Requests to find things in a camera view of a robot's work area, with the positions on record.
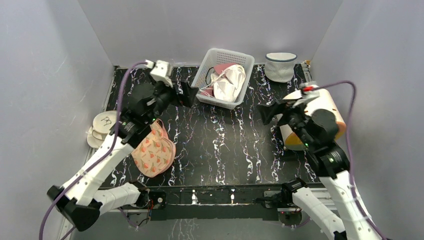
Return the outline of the aluminium frame rail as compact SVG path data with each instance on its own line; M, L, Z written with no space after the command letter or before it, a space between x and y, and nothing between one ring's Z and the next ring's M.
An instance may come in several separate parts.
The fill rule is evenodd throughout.
M295 229L313 216L304 206L294 204L291 191L291 187L279 184L144 186L129 182L83 196L69 192L56 206L80 232L115 210L135 228L175 219L261 219Z

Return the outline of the white mesh laundry bag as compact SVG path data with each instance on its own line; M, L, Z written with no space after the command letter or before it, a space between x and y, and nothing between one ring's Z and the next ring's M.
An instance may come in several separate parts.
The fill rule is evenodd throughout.
M265 56L265 76L277 83L287 83L294 76L297 55L289 52L272 52Z

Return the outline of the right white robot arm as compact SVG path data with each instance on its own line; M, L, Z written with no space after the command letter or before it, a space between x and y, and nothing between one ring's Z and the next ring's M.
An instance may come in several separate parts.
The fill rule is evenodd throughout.
M307 213L330 240L383 240L355 187L353 167L344 150L336 143L339 127L335 115L327 109L305 112L301 99L277 100L257 109L263 124L280 115L280 125L288 125L305 146L307 161L324 185L337 214L325 206L307 184L296 178L282 185L281 199L288 207Z

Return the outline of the white bra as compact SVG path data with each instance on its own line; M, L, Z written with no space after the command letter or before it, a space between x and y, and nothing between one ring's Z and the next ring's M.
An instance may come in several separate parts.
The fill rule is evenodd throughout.
M246 80L244 67L236 63L222 63L212 69L213 96L218 100L235 102Z

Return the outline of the white and orange drum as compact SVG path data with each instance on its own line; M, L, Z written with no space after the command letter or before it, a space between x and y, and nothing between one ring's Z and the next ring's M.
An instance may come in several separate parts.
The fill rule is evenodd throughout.
M335 140L338 140L345 132L347 125L342 118L336 104L333 101L333 98L328 90L320 89L319 97L309 102L304 110L304 113L307 116L311 116L313 112L318 109L325 109L330 111L335 116L335 122L338 125L338 132L335 136ZM281 125L280 132L283 140L283 149L292 150L292 151L303 151L305 150L304 144L298 138L298 136L291 130L288 124Z

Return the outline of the pink patterned mesh laundry bag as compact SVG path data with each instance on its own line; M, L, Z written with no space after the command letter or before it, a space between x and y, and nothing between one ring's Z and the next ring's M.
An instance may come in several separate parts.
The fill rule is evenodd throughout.
M161 119L150 125L150 132L132 151L131 157L138 170L148 178L164 173L174 162L176 145L169 139Z

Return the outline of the white plastic basket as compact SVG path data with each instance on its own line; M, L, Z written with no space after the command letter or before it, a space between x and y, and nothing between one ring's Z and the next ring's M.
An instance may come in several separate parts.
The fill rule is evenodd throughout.
M244 101L254 62L254 57L245 53L209 49L191 84L199 89L197 99L204 104L235 109Z

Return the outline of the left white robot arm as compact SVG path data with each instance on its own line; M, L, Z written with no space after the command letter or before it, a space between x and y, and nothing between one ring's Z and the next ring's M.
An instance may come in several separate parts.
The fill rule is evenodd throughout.
M149 191L132 180L119 187L101 190L100 186L132 151L148 136L151 124L169 105L192 107L199 88L186 81L178 86L163 82L143 83L132 90L128 103L103 144L90 160L62 186L47 191L54 207L80 232L89 229L104 213L125 205L144 208Z

